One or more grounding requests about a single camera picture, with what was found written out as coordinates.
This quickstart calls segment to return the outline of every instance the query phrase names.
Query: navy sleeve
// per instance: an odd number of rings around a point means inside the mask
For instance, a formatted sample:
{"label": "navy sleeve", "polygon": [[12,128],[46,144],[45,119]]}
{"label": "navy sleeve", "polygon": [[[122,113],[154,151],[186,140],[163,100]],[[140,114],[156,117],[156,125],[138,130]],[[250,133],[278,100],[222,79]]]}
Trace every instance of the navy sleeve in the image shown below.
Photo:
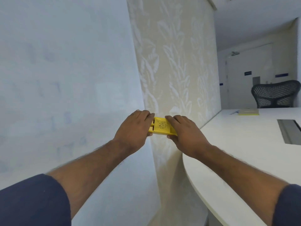
{"label": "navy sleeve", "polygon": [[280,193],[273,216],[273,226],[301,225],[301,186],[288,185]]}
{"label": "navy sleeve", "polygon": [[0,190],[0,225],[70,226],[67,194],[54,178],[43,174]]}

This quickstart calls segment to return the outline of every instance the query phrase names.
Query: left hand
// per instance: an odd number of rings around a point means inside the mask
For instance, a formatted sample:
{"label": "left hand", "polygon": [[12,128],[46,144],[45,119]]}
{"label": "left hand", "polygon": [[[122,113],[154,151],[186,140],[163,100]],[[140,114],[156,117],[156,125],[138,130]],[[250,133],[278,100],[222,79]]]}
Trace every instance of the left hand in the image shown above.
{"label": "left hand", "polygon": [[124,144],[130,155],[135,153],[145,144],[146,137],[152,135],[148,130],[154,117],[148,110],[133,112],[121,124],[113,140]]}

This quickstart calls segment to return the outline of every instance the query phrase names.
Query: black mesh chair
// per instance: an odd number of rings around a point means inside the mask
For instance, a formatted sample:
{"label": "black mesh chair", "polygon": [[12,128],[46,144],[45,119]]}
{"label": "black mesh chair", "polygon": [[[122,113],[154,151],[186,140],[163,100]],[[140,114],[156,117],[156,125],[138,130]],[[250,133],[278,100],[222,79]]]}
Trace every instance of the black mesh chair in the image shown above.
{"label": "black mesh chair", "polygon": [[251,93],[257,108],[288,108],[293,107],[300,87],[300,82],[290,80],[275,84],[258,84],[252,87]]}

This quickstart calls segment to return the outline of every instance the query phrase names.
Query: ceiling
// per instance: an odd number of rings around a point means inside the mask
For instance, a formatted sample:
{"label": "ceiling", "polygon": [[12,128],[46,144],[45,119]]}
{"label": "ceiling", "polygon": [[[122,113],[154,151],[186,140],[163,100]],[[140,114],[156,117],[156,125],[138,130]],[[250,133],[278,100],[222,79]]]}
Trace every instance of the ceiling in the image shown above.
{"label": "ceiling", "polygon": [[288,29],[301,0],[212,0],[218,51]]}

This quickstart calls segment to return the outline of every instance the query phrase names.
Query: white door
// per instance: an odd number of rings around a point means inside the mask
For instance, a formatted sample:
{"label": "white door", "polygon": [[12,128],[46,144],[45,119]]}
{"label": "white door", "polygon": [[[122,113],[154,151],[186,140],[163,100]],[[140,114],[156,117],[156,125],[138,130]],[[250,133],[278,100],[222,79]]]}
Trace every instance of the white door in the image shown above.
{"label": "white door", "polygon": [[275,78],[272,44],[228,57],[227,71],[229,109],[257,108],[256,101],[251,94],[253,82],[254,84],[267,84]]}

